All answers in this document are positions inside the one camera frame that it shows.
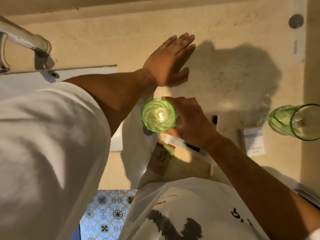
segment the patterned floor tile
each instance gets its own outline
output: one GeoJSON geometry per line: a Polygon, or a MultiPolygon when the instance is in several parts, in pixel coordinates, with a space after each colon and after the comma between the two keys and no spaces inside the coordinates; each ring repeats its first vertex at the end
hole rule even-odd
{"type": "Polygon", "coordinates": [[[80,221],[82,240],[117,240],[136,190],[98,190],[80,221]]]}

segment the person's left hand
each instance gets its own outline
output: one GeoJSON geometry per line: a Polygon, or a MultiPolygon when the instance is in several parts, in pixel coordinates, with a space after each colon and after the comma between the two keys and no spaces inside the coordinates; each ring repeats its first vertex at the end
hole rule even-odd
{"type": "Polygon", "coordinates": [[[188,67],[180,70],[196,48],[195,44],[190,45],[194,39],[193,34],[185,33],[178,39],[174,35],[149,56],[143,69],[152,74],[158,86],[168,86],[188,77],[188,67]]]}

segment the forearm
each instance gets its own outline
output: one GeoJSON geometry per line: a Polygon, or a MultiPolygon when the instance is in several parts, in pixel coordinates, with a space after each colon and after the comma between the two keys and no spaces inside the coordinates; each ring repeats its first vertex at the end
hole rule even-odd
{"type": "Polygon", "coordinates": [[[154,85],[154,78],[148,71],[140,69],[127,73],[82,75],[65,82],[90,93],[105,114],[113,135],[146,90],[154,85]]]}
{"type": "Polygon", "coordinates": [[[305,239],[320,212],[222,138],[208,150],[271,239],[305,239]]]}

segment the person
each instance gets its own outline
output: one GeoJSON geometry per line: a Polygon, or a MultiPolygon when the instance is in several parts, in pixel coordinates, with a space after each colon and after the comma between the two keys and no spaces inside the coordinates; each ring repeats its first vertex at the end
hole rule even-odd
{"type": "MultiPolygon", "coordinates": [[[[188,77],[195,36],[172,36],[142,69],[73,77],[0,103],[0,236],[69,239],[98,183],[110,138],[144,92],[188,77]]],[[[320,212],[221,136],[195,98],[165,97],[233,187],[187,178],[136,193],[119,239],[320,239],[320,212]]]]}

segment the red logo on shirt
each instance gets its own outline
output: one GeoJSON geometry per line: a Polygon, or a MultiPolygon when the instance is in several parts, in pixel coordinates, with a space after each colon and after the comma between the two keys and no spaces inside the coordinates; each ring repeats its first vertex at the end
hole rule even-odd
{"type": "Polygon", "coordinates": [[[161,201],[161,202],[158,202],[158,203],[155,203],[154,205],[160,205],[160,204],[164,204],[166,201],[161,201]]]}

